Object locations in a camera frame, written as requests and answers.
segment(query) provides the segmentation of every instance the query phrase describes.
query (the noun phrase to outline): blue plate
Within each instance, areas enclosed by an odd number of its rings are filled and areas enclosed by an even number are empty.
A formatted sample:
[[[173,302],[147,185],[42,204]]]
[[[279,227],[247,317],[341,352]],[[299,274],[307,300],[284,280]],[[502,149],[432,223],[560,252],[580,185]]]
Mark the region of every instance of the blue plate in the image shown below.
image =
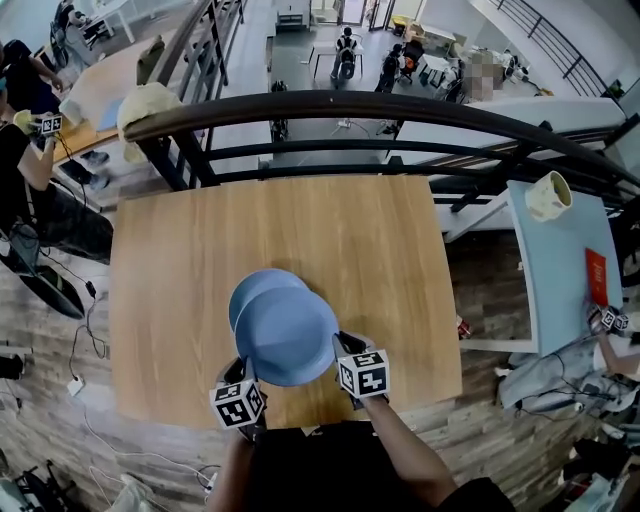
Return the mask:
[[[278,268],[258,270],[245,277],[236,286],[229,299],[229,324],[231,330],[236,331],[236,322],[242,309],[253,299],[267,290],[274,288],[304,288],[308,289],[304,281],[297,275]]]
[[[338,320],[321,297],[304,288],[275,288],[249,302],[236,323],[236,347],[256,376],[276,386],[317,379],[334,361]]]

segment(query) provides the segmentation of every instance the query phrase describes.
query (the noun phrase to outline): red package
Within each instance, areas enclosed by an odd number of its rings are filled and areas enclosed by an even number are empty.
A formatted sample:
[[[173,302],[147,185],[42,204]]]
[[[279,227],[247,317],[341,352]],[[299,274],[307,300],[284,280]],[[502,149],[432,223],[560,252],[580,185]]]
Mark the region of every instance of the red package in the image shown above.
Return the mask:
[[[593,302],[598,306],[607,307],[607,259],[591,249],[586,249],[587,275]]]

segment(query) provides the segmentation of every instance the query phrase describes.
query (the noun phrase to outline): floor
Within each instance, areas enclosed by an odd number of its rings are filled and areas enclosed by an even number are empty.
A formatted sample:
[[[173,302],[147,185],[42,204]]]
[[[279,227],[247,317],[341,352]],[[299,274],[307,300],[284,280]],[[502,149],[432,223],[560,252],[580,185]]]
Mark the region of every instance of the floor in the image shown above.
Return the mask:
[[[329,78],[333,69],[333,58],[328,55],[320,57],[318,72],[314,80],[313,74],[317,57],[311,62],[309,55],[316,41],[335,41],[341,34],[339,27],[314,27],[311,31],[283,32],[276,36],[273,45],[273,67],[271,80],[282,80],[289,90],[333,89],[335,83]],[[365,28],[354,28],[354,34],[362,36],[365,48],[363,56],[364,73],[360,74],[359,62],[353,79],[339,84],[340,89],[355,91],[373,91],[378,84],[382,61],[394,44],[401,39],[389,30],[369,32]],[[439,50],[430,52],[442,57],[446,52]],[[416,76],[413,84],[407,80],[398,82],[393,90],[394,94],[434,99],[437,90],[431,84],[422,86]],[[513,84],[507,81],[504,89],[496,93],[500,97],[533,96],[535,91],[526,84]],[[354,120],[357,124],[350,129],[338,129],[338,119],[305,119],[289,122],[290,140],[310,140],[320,138],[391,138],[380,134],[381,124],[368,119]],[[379,163],[386,153],[375,151],[317,151],[312,154],[290,153],[276,155],[272,167],[295,167],[300,165],[331,165],[331,164],[366,164]]]
[[[95,284],[101,299],[91,325],[95,335],[108,342],[109,269],[55,251],[52,255]],[[458,313],[469,322],[474,335],[523,336],[528,311],[513,233],[468,235],[447,246],[447,255]],[[88,309],[91,303],[82,283],[54,266],[76,285]],[[78,498],[96,511],[104,510],[106,502],[89,466],[116,478],[129,472],[149,484],[156,500],[169,509],[200,511],[204,494],[192,472],[153,456],[116,455],[93,437],[84,414],[86,411],[91,427],[120,451],[160,453],[197,469],[221,463],[225,435],[119,416],[108,351],[106,359],[99,359],[84,332],[78,338],[73,368],[85,379],[86,387],[77,398],[69,397],[65,387],[71,378],[69,355],[79,323],[49,310],[4,268],[0,268],[0,301],[0,338],[34,349],[25,378],[0,383],[4,408],[0,411],[0,448],[14,471],[51,459],[61,475],[76,482]],[[556,491],[558,472],[572,441],[590,432],[593,421],[580,417],[552,422],[504,413],[495,404],[493,373],[504,357],[463,352],[463,394],[402,416],[440,452],[458,482],[490,476],[519,510],[537,510]],[[23,400],[22,410],[17,411],[6,393]],[[203,470],[207,475],[212,471]],[[121,486],[93,472],[112,501]]]

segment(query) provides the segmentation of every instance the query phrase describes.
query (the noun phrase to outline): cable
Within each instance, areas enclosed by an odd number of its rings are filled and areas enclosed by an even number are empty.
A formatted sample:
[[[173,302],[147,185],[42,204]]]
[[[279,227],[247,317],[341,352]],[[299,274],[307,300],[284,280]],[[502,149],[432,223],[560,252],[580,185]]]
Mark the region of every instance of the cable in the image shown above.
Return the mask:
[[[209,468],[220,469],[220,466],[218,464],[207,464],[206,466],[203,466],[203,467],[200,468],[200,472],[204,471],[205,469],[209,469]],[[207,483],[209,483],[209,480],[211,480],[211,478],[213,478],[213,475],[211,475],[211,477],[207,480]],[[196,473],[196,480],[200,484],[200,487],[202,487],[203,489],[208,489],[209,488],[207,484],[203,484],[202,483],[202,480],[200,480],[200,475],[198,473]]]
[[[87,322],[82,324],[82,325],[80,325],[80,326],[78,326],[78,328],[76,329],[76,333],[73,336],[73,345],[71,347],[71,355],[69,356],[69,371],[71,372],[71,376],[73,377],[73,380],[78,380],[78,376],[73,371],[73,356],[74,356],[74,354],[76,352],[76,344],[78,343],[78,334],[80,333],[81,329],[86,329],[87,333],[91,337],[91,342],[93,344],[93,350],[95,351],[96,356],[98,356],[98,359],[104,359],[104,358],[107,357],[107,342],[105,340],[95,336],[93,334],[93,331],[91,330],[91,324],[90,324],[91,313],[93,313],[93,310],[95,309],[96,304],[98,304],[98,301],[96,300],[96,297],[95,297],[95,294],[94,294],[93,304],[91,304],[91,307],[89,308],[89,311],[87,312]],[[100,343],[102,343],[102,353],[100,353],[98,351],[98,347],[96,346],[96,341],[99,341]]]
[[[58,260],[55,260],[54,258],[52,258],[51,256],[49,256],[48,254],[45,254],[44,251],[41,249],[40,250],[40,254],[42,254],[45,258],[50,259],[51,261],[53,261],[55,264],[61,266],[63,269],[65,269],[67,272],[69,272],[69,274],[71,274],[73,277],[75,277],[76,279],[78,279],[79,281],[82,281],[85,285],[87,284],[87,281],[85,281],[84,279],[82,279],[80,276],[74,274],[73,272],[71,272],[71,270],[69,270],[67,267],[65,267],[62,263],[60,263]]]
[[[118,482],[119,484],[122,484],[122,485],[126,485],[126,484],[122,480],[118,480],[117,478],[113,478],[112,476],[107,475],[100,468],[97,468],[95,466],[89,466],[89,473],[91,474],[91,478],[93,478],[93,481],[98,486],[98,489],[100,489],[100,492],[102,493],[102,496],[104,496],[105,501],[109,504],[109,506],[111,506],[111,502],[109,501],[109,498],[107,498],[107,495],[105,494],[104,489],[102,489],[102,486],[98,483],[98,480],[96,480],[96,477],[93,475],[93,471],[99,472],[103,477],[105,477],[108,480],[113,480],[114,482]],[[152,500],[149,497],[145,497],[144,499],[146,501],[150,501],[151,503],[153,503],[157,507],[160,507],[161,509],[166,510],[167,512],[171,512],[171,510],[169,510],[167,507],[165,507],[164,505],[161,505],[160,503],[158,503],[157,501]]]
[[[531,411],[526,410],[524,407],[522,407],[522,402],[524,400],[526,400],[527,398],[540,398],[541,396],[549,395],[551,393],[560,393],[562,395],[570,395],[570,396],[584,395],[584,396],[590,396],[590,397],[594,397],[594,398],[600,398],[602,400],[614,400],[615,399],[615,397],[613,395],[610,395],[608,393],[608,391],[611,389],[611,387],[614,384],[616,384],[615,382],[611,383],[611,385],[607,389],[606,393],[589,393],[589,392],[586,392],[586,391],[582,391],[579,388],[577,388],[575,385],[573,385],[571,382],[569,382],[567,379],[564,378],[564,374],[566,372],[566,366],[564,364],[564,361],[560,357],[560,355],[557,354],[557,353],[553,353],[551,355],[552,356],[556,356],[558,358],[558,361],[560,361],[560,364],[562,366],[562,373],[560,375],[560,380],[562,380],[573,391],[572,392],[568,392],[568,391],[563,391],[560,388],[554,388],[554,389],[549,389],[547,391],[543,391],[542,393],[525,396],[525,397],[521,398],[520,400],[518,400],[518,402],[517,402],[517,404],[520,404],[520,407],[518,407],[518,405],[516,404],[516,408],[517,408],[516,417],[519,417],[519,414],[518,414],[519,412],[525,412],[527,414],[530,414],[531,416],[542,416],[543,418],[547,418],[550,421],[568,421],[568,420],[575,419],[575,418],[577,418],[578,416],[580,416],[582,414],[582,411],[580,411],[575,416],[573,416],[571,418],[563,418],[563,419],[557,420],[557,419],[551,418],[550,416],[547,416],[546,414],[531,412]],[[621,396],[621,391],[618,391],[618,399],[620,399],[620,396]]]
[[[191,466],[188,466],[186,464],[182,464],[180,462],[175,462],[171,459],[168,459],[167,457],[165,457],[164,455],[160,455],[159,453],[153,453],[153,452],[132,452],[132,453],[127,453],[127,452],[121,452],[119,450],[116,450],[113,446],[111,446],[107,441],[105,441],[102,437],[100,437],[94,430],[93,428],[91,428],[91,425],[89,424],[89,420],[87,419],[87,408],[86,406],[84,406],[83,408],[83,414],[84,414],[84,422],[85,425],[87,426],[87,429],[89,429],[89,432],[91,432],[91,434],[93,434],[93,436],[98,439],[99,441],[102,441],[102,443],[104,443],[113,453],[115,453],[116,455],[120,455],[122,457],[158,457],[166,462],[169,462],[171,464],[174,464],[175,466],[181,467],[181,468],[185,468],[188,469],[190,471],[193,471],[196,475],[201,476],[202,478],[206,478],[207,481],[209,480],[209,478],[202,474],[200,471],[198,471],[197,469],[192,468]]]
[[[362,126],[360,123],[356,123],[355,121],[351,121],[351,124],[355,124],[358,128],[364,130],[364,132],[367,134],[367,137],[371,138],[371,134],[369,133],[369,130],[367,130],[364,126]]]

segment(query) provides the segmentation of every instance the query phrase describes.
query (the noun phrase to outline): beige towel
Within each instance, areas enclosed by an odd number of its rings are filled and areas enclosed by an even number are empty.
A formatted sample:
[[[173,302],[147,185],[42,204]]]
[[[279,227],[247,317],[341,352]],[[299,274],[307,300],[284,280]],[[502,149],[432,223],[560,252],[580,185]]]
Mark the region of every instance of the beige towel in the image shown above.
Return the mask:
[[[125,140],[124,130],[127,126],[152,114],[180,106],[182,106],[182,102],[178,96],[158,82],[140,85],[131,91],[118,110],[118,137],[120,137],[120,142],[124,144],[124,159],[135,164],[147,160],[137,144]]]

